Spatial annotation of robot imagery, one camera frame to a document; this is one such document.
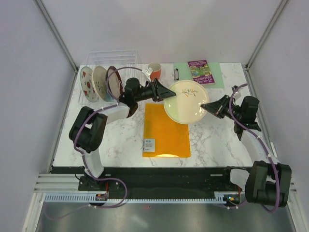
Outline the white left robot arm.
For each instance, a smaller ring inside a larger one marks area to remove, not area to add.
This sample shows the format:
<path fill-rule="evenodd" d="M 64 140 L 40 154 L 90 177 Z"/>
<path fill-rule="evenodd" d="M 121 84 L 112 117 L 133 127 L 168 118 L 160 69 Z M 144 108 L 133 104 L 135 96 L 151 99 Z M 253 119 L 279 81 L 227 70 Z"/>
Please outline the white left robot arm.
<path fill-rule="evenodd" d="M 175 96 L 174 91 L 163 86 L 157 79 L 143 87 L 137 78 L 130 78 L 116 104 L 98 110 L 88 106 L 80 109 L 69 132 L 69 139 L 73 141 L 74 149 L 82 155 L 91 187 L 101 190 L 106 185 L 106 178 L 101 175 L 104 167 L 99 154 L 106 125 L 134 115 L 140 101 L 152 99 L 160 102 Z"/>

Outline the green cream branch plate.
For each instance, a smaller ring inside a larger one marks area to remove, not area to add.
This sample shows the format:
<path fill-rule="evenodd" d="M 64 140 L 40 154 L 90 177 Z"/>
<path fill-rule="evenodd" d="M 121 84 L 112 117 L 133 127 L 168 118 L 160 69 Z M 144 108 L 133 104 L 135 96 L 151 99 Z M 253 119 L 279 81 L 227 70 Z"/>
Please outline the green cream branch plate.
<path fill-rule="evenodd" d="M 206 89 L 195 81 L 181 80 L 169 87 L 176 93 L 174 97 L 164 99 L 167 115 L 180 124 L 193 124 L 200 121 L 207 111 L 201 105 L 210 102 Z"/>

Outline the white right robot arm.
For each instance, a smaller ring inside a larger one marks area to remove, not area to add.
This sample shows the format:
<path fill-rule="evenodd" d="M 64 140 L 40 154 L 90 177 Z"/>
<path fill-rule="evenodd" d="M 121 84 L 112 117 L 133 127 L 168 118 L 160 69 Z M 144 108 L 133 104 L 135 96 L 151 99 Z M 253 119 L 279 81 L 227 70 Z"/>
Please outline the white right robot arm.
<path fill-rule="evenodd" d="M 250 171 L 231 168 L 230 173 L 221 178 L 222 187 L 226 190 L 241 187 L 249 203 L 274 209 L 285 207 L 292 170 L 289 165 L 281 164 L 264 143 L 261 128 L 255 121 L 259 100 L 246 96 L 241 105 L 236 105 L 231 97 L 224 95 L 217 101 L 202 104 L 201 108 L 217 118 L 228 117 L 234 121 L 234 132 L 253 161 Z"/>

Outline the brown rimmed plate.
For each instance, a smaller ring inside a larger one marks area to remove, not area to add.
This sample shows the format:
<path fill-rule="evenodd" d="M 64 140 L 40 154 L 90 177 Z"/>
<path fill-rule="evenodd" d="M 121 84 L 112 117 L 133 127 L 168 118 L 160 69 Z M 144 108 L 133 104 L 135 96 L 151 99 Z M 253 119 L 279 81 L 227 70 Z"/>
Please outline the brown rimmed plate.
<path fill-rule="evenodd" d="M 108 88 L 111 91 L 111 93 L 119 99 L 120 95 L 123 93 L 123 87 L 122 87 L 122 80 L 120 77 L 119 72 L 116 70 L 114 66 L 110 66 L 107 69 L 105 78 L 108 79 L 108 76 L 114 72 L 111 77 L 108 80 Z"/>

